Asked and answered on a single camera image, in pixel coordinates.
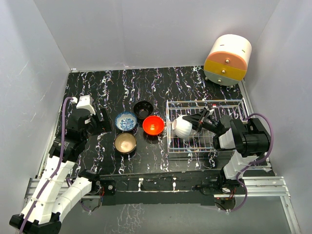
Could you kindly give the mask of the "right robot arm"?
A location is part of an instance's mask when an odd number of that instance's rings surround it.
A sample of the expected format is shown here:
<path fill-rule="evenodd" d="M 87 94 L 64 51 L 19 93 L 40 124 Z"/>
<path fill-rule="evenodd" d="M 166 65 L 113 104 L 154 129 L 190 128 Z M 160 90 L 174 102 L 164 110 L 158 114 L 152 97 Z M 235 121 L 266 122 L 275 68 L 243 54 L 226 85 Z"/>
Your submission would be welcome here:
<path fill-rule="evenodd" d="M 243 185 L 245 171 L 253 164 L 262 163 L 265 160 L 263 155 L 273 145 L 273 134 L 267 132 L 258 118 L 248 117 L 242 121 L 223 115 L 216 121 L 209 110 L 203 109 L 199 113 L 183 116 L 182 119 L 192 124 L 193 130 L 200 131 L 204 128 L 214 133 L 214 149 L 234 152 L 217 178 L 207 185 L 196 185 L 196 190 L 207 188 L 233 194 L 237 187 Z"/>

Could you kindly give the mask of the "red bowl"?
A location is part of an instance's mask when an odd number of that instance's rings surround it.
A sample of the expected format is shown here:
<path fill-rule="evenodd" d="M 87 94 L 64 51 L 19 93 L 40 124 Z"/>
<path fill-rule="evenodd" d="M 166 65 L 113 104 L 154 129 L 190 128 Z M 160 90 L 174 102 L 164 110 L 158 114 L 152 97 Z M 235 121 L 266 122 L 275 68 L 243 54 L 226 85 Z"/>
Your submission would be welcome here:
<path fill-rule="evenodd" d="M 159 116 L 149 116 L 143 121 L 142 127 L 146 134 L 156 136 L 163 132 L 165 123 Z"/>

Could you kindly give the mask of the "blue white patterned bowl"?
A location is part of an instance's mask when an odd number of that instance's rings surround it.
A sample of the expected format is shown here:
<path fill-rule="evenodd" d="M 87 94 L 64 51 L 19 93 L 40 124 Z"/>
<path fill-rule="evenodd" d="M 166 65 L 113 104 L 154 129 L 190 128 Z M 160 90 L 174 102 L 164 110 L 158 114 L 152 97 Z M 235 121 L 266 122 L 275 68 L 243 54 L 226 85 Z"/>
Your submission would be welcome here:
<path fill-rule="evenodd" d="M 137 117 L 131 112 L 122 112 L 115 118 L 116 127 L 124 132 L 131 131 L 137 124 Z"/>

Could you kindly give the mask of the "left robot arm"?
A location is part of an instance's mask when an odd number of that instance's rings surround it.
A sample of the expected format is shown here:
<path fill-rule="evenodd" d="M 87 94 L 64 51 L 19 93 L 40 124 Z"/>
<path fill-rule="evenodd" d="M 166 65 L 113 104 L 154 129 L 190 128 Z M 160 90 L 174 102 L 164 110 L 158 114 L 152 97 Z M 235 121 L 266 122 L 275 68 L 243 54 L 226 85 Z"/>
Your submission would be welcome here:
<path fill-rule="evenodd" d="M 103 120 L 87 109 L 75 108 L 67 121 L 62 121 L 61 133 L 55 138 L 41 179 L 28 204 L 20 214 L 12 215 L 9 224 L 21 234 L 57 234 L 72 208 L 86 194 L 97 194 L 99 174 L 90 170 L 79 173 L 73 184 L 60 193 L 67 175 L 78 156 L 85 150 L 90 136 L 112 131 L 113 123 L 107 110 L 101 110 Z"/>

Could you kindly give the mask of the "brown ceramic bowl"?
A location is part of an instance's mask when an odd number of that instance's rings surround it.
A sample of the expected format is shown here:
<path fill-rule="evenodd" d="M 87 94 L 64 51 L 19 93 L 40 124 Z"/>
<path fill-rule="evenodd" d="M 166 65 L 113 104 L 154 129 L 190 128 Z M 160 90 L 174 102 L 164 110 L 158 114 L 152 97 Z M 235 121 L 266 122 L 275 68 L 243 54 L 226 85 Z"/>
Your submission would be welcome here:
<path fill-rule="evenodd" d="M 114 146 L 121 154 L 129 154 L 137 147 L 137 140 L 131 133 L 121 133 L 115 138 Z"/>

